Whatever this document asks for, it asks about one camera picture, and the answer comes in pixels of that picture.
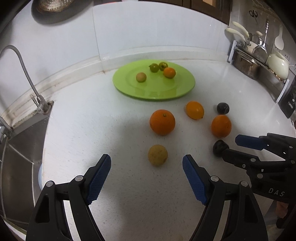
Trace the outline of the dark plum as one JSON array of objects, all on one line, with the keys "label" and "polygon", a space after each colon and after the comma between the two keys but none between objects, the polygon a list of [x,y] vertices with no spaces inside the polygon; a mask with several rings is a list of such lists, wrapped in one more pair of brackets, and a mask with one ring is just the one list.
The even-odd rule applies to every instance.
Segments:
[{"label": "dark plum", "polygon": [[217,113],[219,113],[219,114],[227,114],[230,111],[229,105],[225,102],[221,102],[221,103],[217,104],[216,109],[217,109]]},{"label": "dark plum", "polygon": [[227,145],[223,140],[217,140],[213,145],[213,154],[216,157],[222,157],[223,153],[229,149],[229,145]]}]

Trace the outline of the large orange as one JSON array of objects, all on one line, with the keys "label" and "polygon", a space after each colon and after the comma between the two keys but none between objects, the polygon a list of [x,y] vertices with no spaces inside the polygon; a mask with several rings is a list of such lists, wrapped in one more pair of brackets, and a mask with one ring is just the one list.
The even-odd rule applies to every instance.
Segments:
[{"label": "large orange", "polygon": [[232,123],[226,115],[216,116],[211,123],[211,132],[217,138],[227,137],[232,130]]},{"label": "large orange", "polygon": [[166,136],[175,129],[176,120],[170,111],[159,109],[152,113],[149,124],[157,135]]}]

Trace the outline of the tan longan fruit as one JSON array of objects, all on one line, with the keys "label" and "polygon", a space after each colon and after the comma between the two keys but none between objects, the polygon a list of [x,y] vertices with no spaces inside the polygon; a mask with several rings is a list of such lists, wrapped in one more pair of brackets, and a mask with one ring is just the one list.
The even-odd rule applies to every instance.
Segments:
[{"label": "tan longan fruit", "polygon": [[148,160],[153,166],[163,165],[168,158],[168,151],[162,145],[153,145],[148,152]]},{"label": "tan longan fruit", "polygon": [[137,73],[135,78],[137,82],[145,82],[147,79],[147,75],[143,72],[140,72],[140,73]]}]

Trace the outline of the small orange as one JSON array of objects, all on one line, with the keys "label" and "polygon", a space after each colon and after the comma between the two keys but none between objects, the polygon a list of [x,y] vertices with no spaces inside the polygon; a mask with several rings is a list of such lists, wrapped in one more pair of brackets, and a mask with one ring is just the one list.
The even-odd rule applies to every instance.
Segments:
[{"label": "small orange", "polygon": [[176,71],[174,68],[171,68],[171,67],[167,67],[163,70],[163,75],[166,77],[166,78],[169,78],[169,79],[172,79],[175,77],[176,75]]}]

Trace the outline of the green tomato round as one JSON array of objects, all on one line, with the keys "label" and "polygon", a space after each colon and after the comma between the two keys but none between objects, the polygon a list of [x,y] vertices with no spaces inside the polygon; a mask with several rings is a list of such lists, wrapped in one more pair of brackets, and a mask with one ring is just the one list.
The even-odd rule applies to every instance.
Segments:
[{"label": "green tomato round", "polygon": [[166,68],[168,68],[168,64],[166,62],[160,62],[159,63],[159,69],[161,71],[164,71]]}]

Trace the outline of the green tomato with stem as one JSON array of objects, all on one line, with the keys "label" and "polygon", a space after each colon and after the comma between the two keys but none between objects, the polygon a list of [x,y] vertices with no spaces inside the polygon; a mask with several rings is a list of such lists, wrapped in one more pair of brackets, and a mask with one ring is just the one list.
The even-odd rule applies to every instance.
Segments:
[{"label": "green tomato with stem", "polygon": [[157,73],[159,71],[159,65],[156,64],[156,63],[152,63],[150,66],[149,66],[149,69],[152,73]]}]

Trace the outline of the white bowl in sink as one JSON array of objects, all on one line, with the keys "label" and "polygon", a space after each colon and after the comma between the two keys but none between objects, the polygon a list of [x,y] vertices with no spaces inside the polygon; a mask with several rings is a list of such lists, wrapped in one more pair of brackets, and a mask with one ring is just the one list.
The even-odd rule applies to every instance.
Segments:
[{"label": "white bowl in sink", "polygon": [[38,171],[38,184],[40,189],[43,189],[43,183],[42,183],[42,164],[40,165],[39,171]]}]

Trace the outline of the metal dish rack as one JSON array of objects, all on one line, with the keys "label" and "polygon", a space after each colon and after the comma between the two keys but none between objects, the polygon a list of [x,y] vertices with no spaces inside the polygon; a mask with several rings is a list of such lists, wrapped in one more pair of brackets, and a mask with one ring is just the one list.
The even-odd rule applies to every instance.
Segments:
[{"label": "metal dish rack", "polygon": [[[228,62],[232,64],[233,54],[235,49],[241,49],[241,43],[234,40],[232,42],[232,46],[229,52]],[[261,62],[257,61],[261,66],[261,72],[259,74],[259,78],[256,80],[263,84],[266,88],[271,97],[273,98],[275,103],[279,103],[280,100],[286,95],[288,89],[292,85],[291,79],[282,80],[280,79],[272,70],[268,68],[267,65],[262,64]]]}]

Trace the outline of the stainless steel sink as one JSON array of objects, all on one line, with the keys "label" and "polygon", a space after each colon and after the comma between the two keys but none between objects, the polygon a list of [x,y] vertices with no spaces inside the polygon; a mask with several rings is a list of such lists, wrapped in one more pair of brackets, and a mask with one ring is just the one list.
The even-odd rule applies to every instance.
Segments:
[{"label": "stainless steel sink", "polygon": [[33,115],[1,145],[1,215],[23,230],[41,193],[38,171],[49,118],[49,114]]}]

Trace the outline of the cream ceramic jug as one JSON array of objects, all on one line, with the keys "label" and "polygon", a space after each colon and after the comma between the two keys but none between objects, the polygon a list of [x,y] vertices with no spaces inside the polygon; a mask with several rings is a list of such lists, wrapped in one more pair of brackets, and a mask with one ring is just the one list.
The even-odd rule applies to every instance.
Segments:
[{"label": "cream ceramic jug", "polygon": [[280,79],[288,78],[290,63],[280,52],[271,53],[267,58],[267,65]]}]

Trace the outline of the metal spatula hanging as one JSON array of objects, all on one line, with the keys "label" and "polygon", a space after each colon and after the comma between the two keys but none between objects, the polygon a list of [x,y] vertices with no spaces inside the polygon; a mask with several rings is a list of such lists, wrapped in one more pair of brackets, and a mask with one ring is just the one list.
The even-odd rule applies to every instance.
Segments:
[{"label": "metal spatula hanging", "polygon": [[268,54],[265,46],[268,29],[269,29],[269,19],[267,18],[265,22],[265,34],[264,34],[263,43],[261,45],[257,45],[252,51],[253,57],[255,57],[261,63],[266,63],[268,58]]}]

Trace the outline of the thin gooseneck faucet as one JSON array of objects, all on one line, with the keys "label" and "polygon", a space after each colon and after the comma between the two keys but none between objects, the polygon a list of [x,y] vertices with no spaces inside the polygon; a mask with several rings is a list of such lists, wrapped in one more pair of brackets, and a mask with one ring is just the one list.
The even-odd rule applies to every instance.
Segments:
[{"label": "thin gooseneck faucet", "polygon": [[33,102],[37,106],[38,112],[43,113],[43,114],[47,114],[51,107],[48,104],[48,102],[46,102],[44,97],[38,92],[33,81],[31,80],[20,51],[13,45],[7,45],[2,49],[1,55],[4,53],[4,51],[6,51],[8,49],[13,50],[20,61],[20,65],[22,67],[22,70],[23,70],[26,78],[27,78],[27,81],[29,82],[29,85],[31,86],[31,88],[36,96],[36,98],[33,98]]}]

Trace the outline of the green plate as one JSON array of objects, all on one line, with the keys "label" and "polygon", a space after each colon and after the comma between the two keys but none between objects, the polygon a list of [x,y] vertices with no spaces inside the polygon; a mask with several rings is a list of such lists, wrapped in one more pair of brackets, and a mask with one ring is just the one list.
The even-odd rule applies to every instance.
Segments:
[{"label": "green plate", "polygon": [[[169,79],[160,70],[152,73],[149,66],[152,63],[160,63],[159,60],[144,59],[128,63],[114,73],[112,77],[115,88],[130,97],[145,100],[168,100],[189,93],[196,84],[195,77],[186,68],[169,61],[169,67],[174,68],[176,75]],[[145,82],[137,82],[137,73],[143,72],[147,75]]]}]

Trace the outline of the copper colander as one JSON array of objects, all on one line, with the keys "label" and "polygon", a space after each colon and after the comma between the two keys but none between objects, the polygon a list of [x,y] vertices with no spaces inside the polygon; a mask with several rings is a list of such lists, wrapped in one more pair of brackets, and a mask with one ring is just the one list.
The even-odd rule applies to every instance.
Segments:
[{"label": "copper colander", "polygon": [[41,13],[58,13],[67,9],[74,0],[39,0],[37,10]]}]

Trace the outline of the dark wooden window frame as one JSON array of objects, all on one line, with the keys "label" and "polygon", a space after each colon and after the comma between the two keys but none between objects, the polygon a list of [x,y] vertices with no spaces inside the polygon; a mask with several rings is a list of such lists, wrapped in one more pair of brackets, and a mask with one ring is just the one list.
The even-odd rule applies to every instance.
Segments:
[{"label": "dark wooden window frame", "polygon": [[142,5],[177,23],[212,18],[229,25],[232,11],[232,1],[142,1]]}]

